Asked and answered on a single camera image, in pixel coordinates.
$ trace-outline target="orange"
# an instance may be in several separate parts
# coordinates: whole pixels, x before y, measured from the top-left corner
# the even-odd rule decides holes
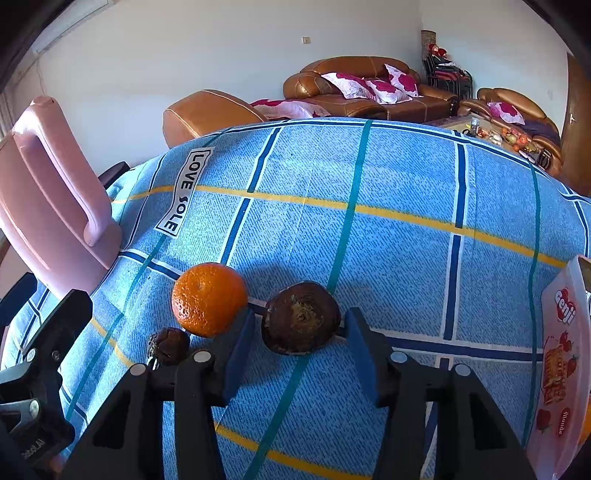
[[[173,313],[185,330],[201,337],[225,332],[248,304],[246,284],[236,270],[219,263],[189,268],[173,287]]]

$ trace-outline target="label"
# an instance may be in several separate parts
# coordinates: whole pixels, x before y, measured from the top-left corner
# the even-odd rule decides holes
[[[45,445],[45,441],[41,439],[35,440],[35,442],[24,452],[21,452],[22,458],[28,460],[30,457],[35,455]]]
[[[178,237],[191,205],[195,185],[199,182],[213,149],[214,147],[196,148],[189,152],[174,184],[173,204],[154,227],[155,230],[172,238]]]
[[[574,308],[574,303],[569,301],[569,291],[567,288],[563,288],[556,292],[554,296],[556,302],[556,313],[558,315],[559,322],[570,325],[573,321],[574,315],[577,311]]]
[[[570,423],[570,408],[565,408],[562,413],[560,414],[560,424],[558,426],[558,430],[556,430],[556,435],[558,437],[562,437],[566,429],[568,428]]]

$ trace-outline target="pink chair backrest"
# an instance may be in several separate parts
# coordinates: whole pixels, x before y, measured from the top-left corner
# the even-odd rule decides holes
[[[91,293],[119,252],[111,202],[51,97],[33,100],[0,143],[0,228],[58,297]]]

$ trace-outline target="black chair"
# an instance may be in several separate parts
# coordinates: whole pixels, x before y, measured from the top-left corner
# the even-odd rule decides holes
[[[442,65],[448,62],[447,59],[432,54],[423,60],[428,84],[441,88],[440,84],[443,82],[444,89],[455,93],[460,100],[472,98],[472,75],[453,65]]]

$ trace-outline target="teal stripe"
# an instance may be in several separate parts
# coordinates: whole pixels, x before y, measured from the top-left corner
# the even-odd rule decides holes
[[[527,407],[527,415],[525,416],[525,424],[523,427],[523,437],[521,438],[521,445],[525,448],[528,439],[530,438],[531,431],[531,419],[534,412],[534,397],[535,397],[535,386],[537,379],[536,365],[537,365],[537,350],[538,350],[538,332],[537,332],[537,321],[535,319],[535,306],[534,306],[534,274],[535,268],[538,264],[538,253],[540,251],[540,189],[538,187],[538,178],[535,174],[535,169],[530,165],[531,175],[534,179],[534,191],[535,191],[535,247],[534,256],[531,260],[530,265],[530,277],[527,282],[527,291],[530,297],[530,316],[531,316],[531,381],[530,381],[530,404]]]
[[[213,138],[211,138],[210,140],[205,142],[205,144],[203,146],[204,147],[209,146],[214,140],[216,140],[217,138],[221,137],[224,133],[226,133],[228,131],[228,129],[229,128],[226,128],[226,129],[218,132]],[[96,353],[90,359],[90,363],[88,364],[88,366],[84,370],[84,374],[82,375],[82,379],[80,379],[80,382],[78,382],[78,385],[76,387],[76,391],[72,395],[72,403],[70,403],[70,405],[68,406],[68,411],[66,412],[66,420],[69,421],[72,418],[72,415],[74,413],[74,407],[76,406],[78,399],[80,398],[80,395],[82,394],[82,389],[86,385],[86,382],[88,381],[88,377],[90,376],[92,369],[95,367],[100,356],[105,351],[107,343],[109,343],[109,340],[111,339],[113,332],[117,328],[117,325],[119,325],[119,322],[125,316],[127,304],[129,303],[129,299],[131,298],[131,294],[134,291],[135,286],[137,285],[137,283],[139,281],[139,278],[142,276],[142,274],[144,273],[144,271],[146,270],[146,268],[148,267],[150,262],[154,259],[154,257],[156,256],[156,254],[158,253],[158,251],[162,247],[165,240],[166,240],[166,235],[161,235],[160,239],[158,240],[158,243],[156,243],[156,246],[151,251],[151,253],[148,255],[148,258],[146,258],[144,260],[144,263],[142,263],[142,266],[139,268],[139,271],[136,273],[133,281],[131,282],[131,285],[129,286],[129,290],[127,291],[127,295],[125,296],[125,301],[123,303],[123,308],[121,309],[121,313],[119,315],[117,315],[117,318],[111,324],[109,330],[107,331],[107,333],[105,335],[105,338],[103,338],[103,341],[100,344],[99,349],[96,351]]]
[[[256,449],[255,456],[252,458],[251,464],[248,466],[248,470],[246,470],[243,480],[254,480],[258,475],[262,463],[265,461],[265,457],[267,457],[267,453],[275,441],[275,437],[279,431],[281,423],[283,422],[283,418],[285,417],[287,410],[290,408],[291,402],[293,401],[296,394],[297,387],[300,384],[301,377],[304,375],[304,371],[306,371],[306,367],[308,366],[309,362],[310,355],[306,355],[299,357],[295,363],[295,367],[291,372],[291,377],[287,383],[287,387],[285,388],[283,395],[279,400],[279,405],[277,405],[277,408],[275,409],[275,413],[273,414],[273,418],[267,427],[267,431],[262,436],[259,446]]]
[[[357,198],[359,197],[359,184],[361,183],[361,174],[363,172],[363,162],[365,161],[365,153],[368,148],[369,129],[371,128],[372,120],[365,122],[363,132],[361,133],[361,141],[359,142],[359,151],[357,152],[357,160],[355,161],[355,171],[353,172],[353,185],[351,186],[351,193],[349,195],[349,204],[345,212],[345,219],[343,221],[343,229],[340,231],[339,246],[336,249],[335,261],[333,268],[330,270],[326,290],[334,294],[336,284],[339,281],[340,269],[343,266],[345,259],[345,252],[349,243],[349,235],[351,234],[351,226],[353,225],[353,217],[355,216],[355,207],[357,205]]]
[[[359,151],[357,153],[357,160],[355,161],[355,171],[353,172],[353,184],[351,185],[351,193],[349,195],[349,204],[347,205],[347,211],[345,212],[345,219],[343,221],[343,228],[340,233],[339,245],[336,250],[335,261],[332,269],[330,270],[329,280],[326,289],[330,293],[335,292],[337,281],[339,280],[340,269],[343,266],[343,259],[345,258],[345,252],[347,250],[347,244],[349,243],[349,235],[351,234],[351,225],[353,224],[353,217],[355,215],[355,206],[357,204],[357,198],[359,196],[359,184],[361,183],[361,173],[363,172],[363,162],[365,161],[365,153],[367,152],[369,129],[371,128],[372,121],[368,120],[363,126],[361,133],[361,140],[359,142]],[[290,408],[291,402],[297,391],[297,387],[300,385],[300,381],[306,367],[310,362],[310,355],[301,356],[298,358],[291,377],[287,383],[283,395],[279,400],[279,404],[275,409],[273,418],[267,427],[261,441],[259,442],[258,448],[256,449],[255,456],[252,458],[251,464],[248,466],[248,470],[242,477],[242,480],[254,480],[259,471],[261,470],[262,464],[267,457],[277,432],[281,427],[281,423]]]

